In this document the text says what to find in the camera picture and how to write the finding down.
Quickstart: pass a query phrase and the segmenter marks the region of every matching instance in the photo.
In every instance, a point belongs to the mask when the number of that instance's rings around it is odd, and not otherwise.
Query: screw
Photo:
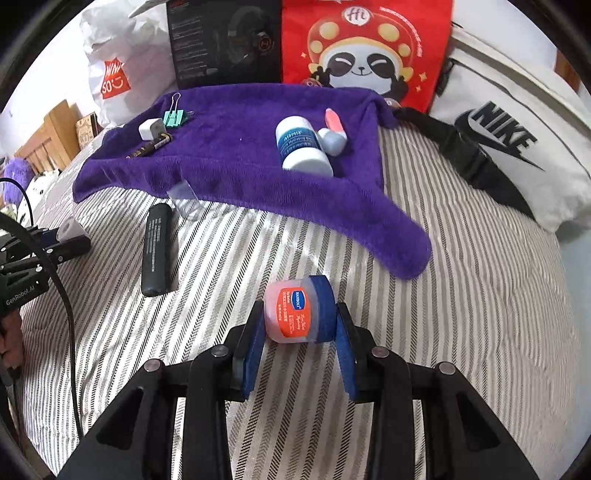
[[[456,373],[456,367],[450,362],[441,362],[439,364],[439,371],[444,375],[453,375]]]
[[[375,346],[371,349],[371,354],[376,358],[386,358],[390,354],[390,350],[384,346]]]
[[[221,358],[223,356],[226,356],[228,354],[228,352],[229,352],[229,350],[226,345],[216,345],[216,346],[212,347],[212,355],[215,358]]]
[[[144,370],[147,372],[155,372],[160,368],[160,360],[156,358],[151,358],[146,363],[144,363]]]

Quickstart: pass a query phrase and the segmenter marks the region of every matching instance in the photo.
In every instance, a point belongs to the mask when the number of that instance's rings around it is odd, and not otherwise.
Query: striped bedsheet
[[[47,227],[74,215],[93,242],[89,255],[59,270],[76,317],[85,431],[146,360],[194,358],[246,320],[269,282],[324,274],[378,344],[421,365],[455,363],[540,477],[562,474],[577,453],[563,445],[579,412],[580,345],[556,237],[467,187],[411,127],[380,137],[385,192],[433,243],[420,277],[391,277],[365,248],[320,225],[210,203],[202,220],[174,221],[176,289],[152,299],[140,293],[141,250],[148,209],[161,200],[110,188],[74,204],[72,182],[100,138],[87,147],[36,214]],[[22,316],[25,427],[57,473],[77,445],[66,315],[51,288]],[[173,479],[181,471],[183,407],[179,402]],[[333,345],[267,342],[250,400],[227,408],[235,479],[363,478],[371,406],[348,402]],[[421,479],[418,403],[415,424]]]

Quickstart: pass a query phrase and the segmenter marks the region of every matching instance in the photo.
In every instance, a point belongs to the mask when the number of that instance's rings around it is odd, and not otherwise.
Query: red bag
[[[365,87],[425,112],[452,25],[452,0],[284,0],[285,83]]]

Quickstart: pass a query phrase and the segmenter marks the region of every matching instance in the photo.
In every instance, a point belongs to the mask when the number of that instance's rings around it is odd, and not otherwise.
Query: white nike bag
[[[429,115],[479,143],[543,228],[591,225],[591,122],[576,94],[461,28],[451,47]]]

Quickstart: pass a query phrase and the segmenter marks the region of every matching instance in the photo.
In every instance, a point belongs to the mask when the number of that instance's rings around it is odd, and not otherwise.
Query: white miniso bag
[[[80,18],[88,82],[103,127],[129,122],[175,79],[168,34],[153,18],[128,18],[132,10],[128,0],[102,2]]]

